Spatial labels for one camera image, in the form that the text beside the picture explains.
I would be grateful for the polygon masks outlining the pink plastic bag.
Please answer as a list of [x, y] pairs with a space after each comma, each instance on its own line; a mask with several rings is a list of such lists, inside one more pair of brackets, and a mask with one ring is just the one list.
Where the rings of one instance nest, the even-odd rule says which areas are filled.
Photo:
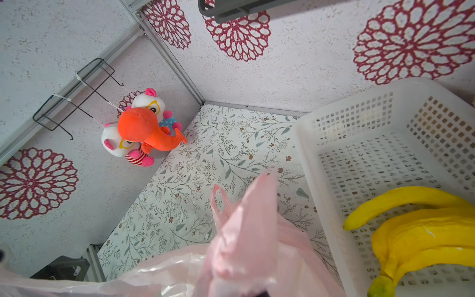
[[223, 210], [216, 235], [137, 265], [109, 282], [24, 278], [1, 270], [4, 297], [342, 297], [308, 236], [278, 213], [278, 181], [263, 173]]

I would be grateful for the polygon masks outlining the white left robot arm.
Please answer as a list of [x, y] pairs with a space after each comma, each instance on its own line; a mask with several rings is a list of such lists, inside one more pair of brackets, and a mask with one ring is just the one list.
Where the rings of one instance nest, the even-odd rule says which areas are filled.
[[35, 273], [31, 278], [38, 280], [72, 280], [82, 282], [90, 267], [86, 259], [60, 256]]

